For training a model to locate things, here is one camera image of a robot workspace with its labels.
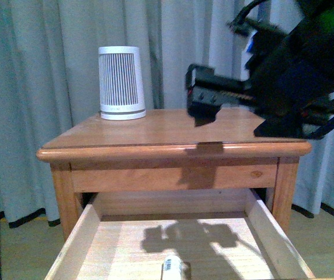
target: wooden floor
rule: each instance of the wooden floor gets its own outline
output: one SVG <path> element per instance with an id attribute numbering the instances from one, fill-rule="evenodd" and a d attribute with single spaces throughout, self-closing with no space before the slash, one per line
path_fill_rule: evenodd
<path id="1" fill-rule="evenodd" d="M 289 238 L 316 277 L 334 277 L 334 217 L 308 219 L 292 211 Z M 63 245 L 61 226 L 39 218 L 17 229 L 0 225 L 3 280 L 44 279 Z"/>

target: table leg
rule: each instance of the table leg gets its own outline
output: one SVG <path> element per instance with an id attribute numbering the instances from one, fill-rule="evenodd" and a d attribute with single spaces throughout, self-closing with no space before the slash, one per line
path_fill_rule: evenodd
<path id="1" fill-rule="evenodd" d="M 277 166 L 272 215 L 286 233 L 289 229 L 299 159 L 299 157 L 280 157 Z"/>
<path id="2" fill-rule="evenodd" d="M 81 215 L 82 194 L 74 192 L 69 163 L 51 163 L 50 168 L 53 174 L 64 240 L 66 241 Z"/>
<path id="3" fill-rule="evenodd" d="M 266 189 L 266 206 L 270 212 L 272 212 L 273 207 L 273 197 L 274 197 L 274 188 Z"/>

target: speaker base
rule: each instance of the speaker base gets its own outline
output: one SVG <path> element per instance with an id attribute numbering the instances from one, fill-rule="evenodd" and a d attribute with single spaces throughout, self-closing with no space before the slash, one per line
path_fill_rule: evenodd
<path id="1" fill-rule="evenodd" d="M 136 118 L 143 118 L 145 116 L 146 116 L 145 109 L 135 112 L 123 112 L 123 113 L 110 113 L 101 111 L 101 118 L 112 121 L 135 120 Z"/>

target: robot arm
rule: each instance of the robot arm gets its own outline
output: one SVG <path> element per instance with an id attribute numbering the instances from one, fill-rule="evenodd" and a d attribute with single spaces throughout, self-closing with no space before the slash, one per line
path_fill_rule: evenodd
<path id="1" fill-rule="evenodd" d="M 246 64 L 250 78 L 238 81 L 189 66 L 187 111 L 203 125 L 215 120 L 222 104 L 239 100 L 265 118 L 256 136 L 321 139 L 334 129 L 334 0 L 297 1 L 305 18 L 289 34 L 246 18 L 264 1 L 253 1 L 229 24 L 242 36 L 258 31 Z"/>

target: speaker grille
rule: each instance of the speaker grille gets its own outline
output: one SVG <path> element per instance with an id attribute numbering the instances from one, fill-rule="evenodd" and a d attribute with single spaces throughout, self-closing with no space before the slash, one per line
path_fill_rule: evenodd
<path id="1" fill-rule="evenodd" d="M 101 104 L 137 104 L 133 54 L 102 54 L 99 56 L 99 62 Z"/>

